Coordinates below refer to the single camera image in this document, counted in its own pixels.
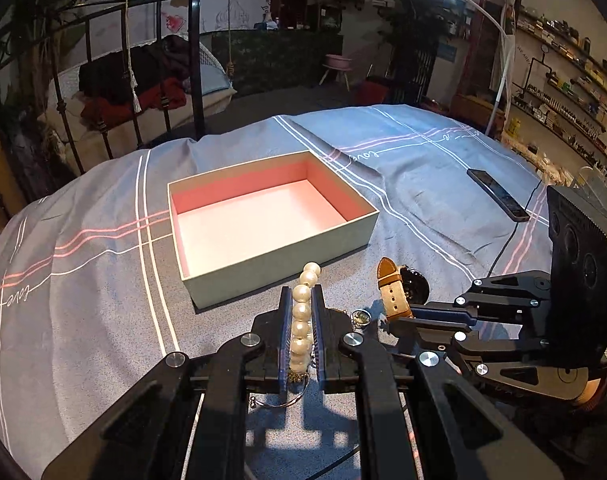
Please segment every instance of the black cable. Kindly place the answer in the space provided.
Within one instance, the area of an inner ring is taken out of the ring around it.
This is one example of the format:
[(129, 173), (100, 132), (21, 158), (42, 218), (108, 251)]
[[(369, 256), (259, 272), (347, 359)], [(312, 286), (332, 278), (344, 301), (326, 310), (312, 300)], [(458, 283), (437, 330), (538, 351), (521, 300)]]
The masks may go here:
[[(408, 404), (406, 404), (402, 408), (402, 412), (405, 412), (407, 409), (408, 409)], [(339, 457), (337, 460), (335, 460), (335, 462), (333, 462), (330, 465), (325, 466), (321, 471), (317, 471), (317, 473), (315, 473), (312, 476), (309, 476), (306, 480), (317, 480), (317, 478), (321, 478), (326, 473), (329, 473), (337, 466), (346, 462), (346, 460), (349, 459), (351, 456), (356, 455), (358, 452), (359, 452), (359, 446), (355, 446), (352, 450), (348, 451), (344, 456)]]
[[(530, 198), (528, 199), (528, 202), (525, 203), (525, 207), (523, 209), (528, 209), (528, 206), (530, 205), (530, 201), (533, 199), (533, 196), (535, 195), (535, 191), (537, 191), (537, 188), (539, 186), (541, 186), (541, 182), (539, 181), (539, 184), (537, 184), (535, 186), (535, 188), (533, 189), (533, 192), (530, 193)], [(495, 261), (492, 263), (492, 266), (490, 267), (490, 270), (488, 271), (488, 275), (486, 276), (486, 278), (490, 278), (490, 275), (492, 274), (492, 271), (495, 269), (495, 265), (497, 265), (497, 262), (499, 261), (501, 254), (504, 253), (504, 251), (507, 248), (507, 245), (510, 243), (510, 240), (512, 240), (512, 237), (515, 235), (515, 233), (517, 232), (517, 228), (519, 227), (519, 222), (515, 222), (515, 228), (512, 230), (512, 234), (510, 235), (510, 238), (508, 238), (508, 240), (506, 241), (506, 243), (504, 244), (503, 248), (501, 249), (501, 252), (497, 255), (497, 257), (495, 258)]]

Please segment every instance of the pink stool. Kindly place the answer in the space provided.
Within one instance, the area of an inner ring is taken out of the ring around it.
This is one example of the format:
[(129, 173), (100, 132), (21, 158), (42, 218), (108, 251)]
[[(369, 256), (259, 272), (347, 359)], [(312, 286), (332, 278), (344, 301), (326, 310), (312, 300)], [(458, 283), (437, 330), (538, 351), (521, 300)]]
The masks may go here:
[(337, 72), (343, 73), (344, 81), (346, 82), (346, 89), (350, 92), (350, 85), (347, 82), (346, 72), (350, 72), (352, 70), (350, 68), (351, 61), (352, 60), (348, 59), (347, 57), (337, 56), (336, 54), (326, 54), (326, 62), (323, 64), (323, 66), (326, 68), (326, 73), (321, 78), (321, 81), (319, 81), (319, 85), (323, 84), (330, 70), (336, 70)]

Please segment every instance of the brown leather watch strap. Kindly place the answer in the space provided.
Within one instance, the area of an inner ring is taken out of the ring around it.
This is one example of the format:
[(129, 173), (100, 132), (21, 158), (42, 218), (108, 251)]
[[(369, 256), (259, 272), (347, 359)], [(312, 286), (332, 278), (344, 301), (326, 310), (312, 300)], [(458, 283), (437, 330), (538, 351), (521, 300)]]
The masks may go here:
[(388, 319), (413, 317), (401, 282), (397, 265), (390, 258), (382, 258), (377, 266), (377, 286)]

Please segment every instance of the rope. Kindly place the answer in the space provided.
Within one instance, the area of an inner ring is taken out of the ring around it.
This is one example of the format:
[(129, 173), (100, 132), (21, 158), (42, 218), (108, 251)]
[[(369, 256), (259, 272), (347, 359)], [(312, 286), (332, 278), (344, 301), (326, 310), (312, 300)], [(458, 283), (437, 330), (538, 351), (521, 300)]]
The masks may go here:
[(232, 79), (234, 76), (234, 63), (232, 62), (232, 39), (230, 33), (230, 0), (228, 0), (228, 63), (226, 63), (226, 75)]
[(126, 46), (127, 56), (128, 56), (128, 73), (130, 74), (130, 89), (133, 93), (133, 109), (135, 114), (139, 114), (142, 111), (142, 107), (139, 104), (139, 98), (135, 92), (135, 88), (137, 86), (137, 81), (135, 79), (135, 73), (133, 72), (133, 62), (130, 59), (130, 27), (128, 27), (128, 0), (126, 0), (126, 12), (125, 12), (125, 20), (126, 20)]

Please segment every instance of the gray bedding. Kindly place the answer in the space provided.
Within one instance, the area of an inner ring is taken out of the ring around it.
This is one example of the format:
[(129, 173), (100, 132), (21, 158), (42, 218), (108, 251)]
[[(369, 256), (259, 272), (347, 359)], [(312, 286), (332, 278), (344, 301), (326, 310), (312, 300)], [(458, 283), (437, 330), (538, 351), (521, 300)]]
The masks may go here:
[[(0, 233), (0, 437), (32, 478), (166, 352), (216, 351), (276, 308), (277, 283), (195, 314), (175, 259), (166, 185), (309, 149), (381, 214), (370, 245), (323, 266), (334, 308), (380, 312), (383, 256), (420, 270), (431, 300), (486, 276), (514, 223), (467, 175), (488, 171), (528, 209), (495, 274), (550, 270), (545, 186), (472, 128), (399, 106), (278, 116), (222, 136), (175, 140), (93, 168), (27, 206)], [(485, 337), (515, 337), (484, 326)], [(286, 411), (251, 410), (247, 463), (259, 480), (306, 478), (358, 442), (351, 395), (312, 381)], [(324, 479), (359, 477), (359, 454)]]

